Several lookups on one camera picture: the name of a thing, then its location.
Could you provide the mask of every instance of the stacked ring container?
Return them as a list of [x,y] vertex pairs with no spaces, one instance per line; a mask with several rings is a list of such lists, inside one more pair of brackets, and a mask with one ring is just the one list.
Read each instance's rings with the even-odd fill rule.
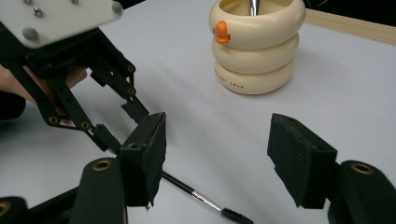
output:
[[249,9],[248,0],[219,0],[212,7],[215,71],[231,91],[262,94],[291,78],[305,6],[302,0],[262,0],[259,15]]

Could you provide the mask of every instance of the orange knob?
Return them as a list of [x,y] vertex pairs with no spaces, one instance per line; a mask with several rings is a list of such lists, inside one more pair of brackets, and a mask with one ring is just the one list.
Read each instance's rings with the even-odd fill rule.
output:
[[224,45],[230,42],[231,36],[227,33],[227,23],[225,21],[220,21],[213,29],[213,33],[216,36],[216,42],[219,44]]

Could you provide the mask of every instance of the white table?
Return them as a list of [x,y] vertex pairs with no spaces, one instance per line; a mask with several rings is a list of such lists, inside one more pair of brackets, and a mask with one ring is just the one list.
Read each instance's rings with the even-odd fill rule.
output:
[[[214,0],[148,0],[102,27],[137,67],[137,96],[167,114],[164,170],[255,223],[328,223],[324,210],[295,207],[266,155],[273,113],[293,117],[396,185],[396,47],[305,24],[293,78],[258,96],[217,81],[207,17]],[[123,142],[135,127],[109,87],[87,78],[73,89],[94,123]],[[0,197],[32,207],[78,185],[103,153],[82,132],[54,129],[35,105],[0,124]],[[231,223],[163,180],[155,206],[129,208],[130,223]]]

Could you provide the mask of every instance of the mascara brush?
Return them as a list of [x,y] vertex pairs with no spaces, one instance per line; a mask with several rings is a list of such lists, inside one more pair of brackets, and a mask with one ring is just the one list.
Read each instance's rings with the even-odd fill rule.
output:
[[190,186],[182,183],[181,181],[179,181],[178,179],[172,177],[171,175],[169,175],[166,172],[163,172],[163,178],[169,182],[171,182],[172,184],[174,184],[175,186],[177,186],[178,188],[184,190],[185,192],[187,192],[188,194],[194,196],[195,198],[199,199],[201,202],[206,203],[207,205],[211,206],[212,208],[218,210],[221,213],[222,217],[225,217],[231,221],[234,221],[236,223],[239,224],[253,224],[253,221],[250,220],[249,218],[236,213],[235,211],[232,211],[228,208],[220,208],[218,205],[216,205],[214,202],[212,202],[211,200],[209,200],[208,198],[206,198],[205,196],[203,196],[202,194],[200,194],[198,191],[196,191],[195,189],[191,188]]

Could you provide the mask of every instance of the bolt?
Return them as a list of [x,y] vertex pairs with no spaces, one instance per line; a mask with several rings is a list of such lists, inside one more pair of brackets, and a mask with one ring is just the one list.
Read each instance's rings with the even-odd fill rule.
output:
[[111,9],[117,14],[121,14],[123,11],[122,5],[119,2],[114,1],[113,5],[111,6]]
[[37,16],[37,17],[40,17],[40,16],[43,15],[43,11],[41,11],[41,9],[38,8],[38,7],[34,7],[34,8],[32,9],[32,11],[33,11],[33,14],[35,14],[35,16]]
[[22,30],[22,35],[28,40],[37,40],[38,39],[38,31],[32,27],[26,27]]

